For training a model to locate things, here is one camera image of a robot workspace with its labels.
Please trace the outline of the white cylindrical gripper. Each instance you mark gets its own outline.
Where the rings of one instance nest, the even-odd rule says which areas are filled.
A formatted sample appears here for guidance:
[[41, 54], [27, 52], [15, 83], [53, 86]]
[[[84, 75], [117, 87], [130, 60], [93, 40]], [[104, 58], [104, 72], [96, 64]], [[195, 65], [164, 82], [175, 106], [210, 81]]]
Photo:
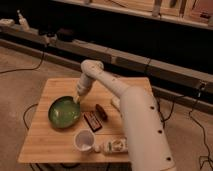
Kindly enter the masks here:
[[81, 99], [82, 99], [81, 96], [85, 96], [89, 93], [89, 91], [92, 88], [93, 82], [94, 82], [93, 78], [90, 78], [85, 73], [81, 74], [80, 79], [76, 86], [78, 95], [75, 95], [73, 98], [74, 103], [77, 104], [81, 102]]

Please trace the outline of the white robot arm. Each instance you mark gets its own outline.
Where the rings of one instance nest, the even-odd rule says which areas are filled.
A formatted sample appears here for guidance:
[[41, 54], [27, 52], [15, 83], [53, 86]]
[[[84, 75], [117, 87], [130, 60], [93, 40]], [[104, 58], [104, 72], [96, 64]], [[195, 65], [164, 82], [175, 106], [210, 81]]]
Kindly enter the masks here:
[[105, 72], [101, 61], [84, 60], [81, 70], [75, 102], [84, 99], [95, 80], [120, 100], [132, 171], [177, 171], [153, 95]]

